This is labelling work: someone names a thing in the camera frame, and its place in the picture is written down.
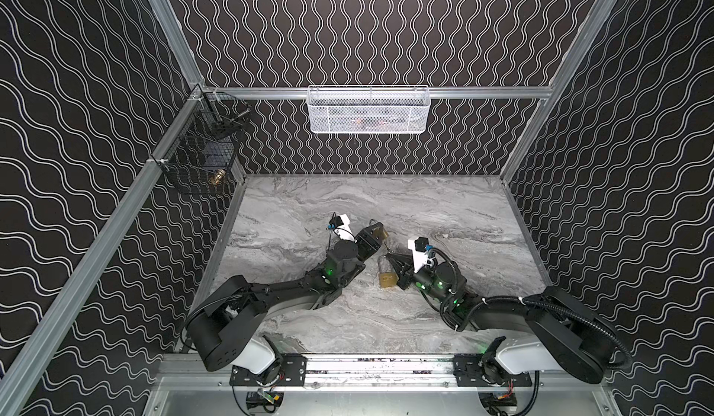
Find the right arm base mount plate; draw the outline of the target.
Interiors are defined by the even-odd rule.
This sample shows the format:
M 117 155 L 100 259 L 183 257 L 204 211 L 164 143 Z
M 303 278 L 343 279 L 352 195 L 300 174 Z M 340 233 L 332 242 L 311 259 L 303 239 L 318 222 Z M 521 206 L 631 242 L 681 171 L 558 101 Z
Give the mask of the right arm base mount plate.
M 508 373 L 496 360 L 485 358 L 485 355 L 454 356 L 453 373 L 458 387 L 508 387 L 509 385 L 530 387 L 533 385 L 528 373 Z

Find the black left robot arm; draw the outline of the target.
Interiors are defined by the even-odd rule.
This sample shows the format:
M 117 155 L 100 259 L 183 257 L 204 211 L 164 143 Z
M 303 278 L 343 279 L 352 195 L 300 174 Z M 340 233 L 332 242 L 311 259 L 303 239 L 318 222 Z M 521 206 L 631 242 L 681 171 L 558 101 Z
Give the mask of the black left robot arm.
M 218 371 L 239 358 L 261 323 L 293 310 L 325 307 L 366 268 L 386 239 L 375 222 L 349 239 L 339 239 L 325 259 L 297 279 L 250 283 L 232 276 L 195 308 L 184 329 L 207 371 Z

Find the small brass padlock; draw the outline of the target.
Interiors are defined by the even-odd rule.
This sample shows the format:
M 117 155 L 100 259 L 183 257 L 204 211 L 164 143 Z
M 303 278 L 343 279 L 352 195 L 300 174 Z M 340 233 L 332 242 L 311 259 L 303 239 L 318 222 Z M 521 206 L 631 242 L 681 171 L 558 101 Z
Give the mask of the small brass padlock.
M 388 247 L 388 239 L 389 239 L 389 233 L 384 227 L 384 224 L 382 222 L 376 221 L 376 220 L 371 220 L 370 221 L 370 226 L 372 228 L 371 230 L 371 235 L 375 241 L 379 243 L 379 246 L 381 248 L 385 248 L 386 250 L 389 250 Z

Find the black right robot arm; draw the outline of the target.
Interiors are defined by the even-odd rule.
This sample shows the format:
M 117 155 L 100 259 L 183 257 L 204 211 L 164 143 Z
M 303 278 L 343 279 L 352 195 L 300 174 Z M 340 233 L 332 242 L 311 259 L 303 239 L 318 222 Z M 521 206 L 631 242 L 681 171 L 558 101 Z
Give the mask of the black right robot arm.
M 526 297 L 484 297 L 468 288 L 449 259 L 415 267 L 411 256 L 389 253 L 401 289 L 415 288 L 454 332 L 512 330 L 523 342 L 498 336 L 477 362 L 487 384 L 502 385 L 529 371 L 564 371 L 586 384 L 608 371 L 626 371 L 633 354 L 615 329 L 562 289 L 547 287 Z

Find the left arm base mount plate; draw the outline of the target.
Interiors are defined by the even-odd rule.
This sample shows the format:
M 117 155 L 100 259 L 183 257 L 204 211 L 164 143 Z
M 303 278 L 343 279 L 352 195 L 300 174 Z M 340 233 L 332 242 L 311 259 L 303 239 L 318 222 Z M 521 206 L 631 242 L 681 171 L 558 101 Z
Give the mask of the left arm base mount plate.
M 252 373 L 249 369 L 232 368 L 231 386 L 262 387 L 303 386 L 307 371 L 307 358 L 300 354 L 287 354 L 277 358 L 267 369 Z

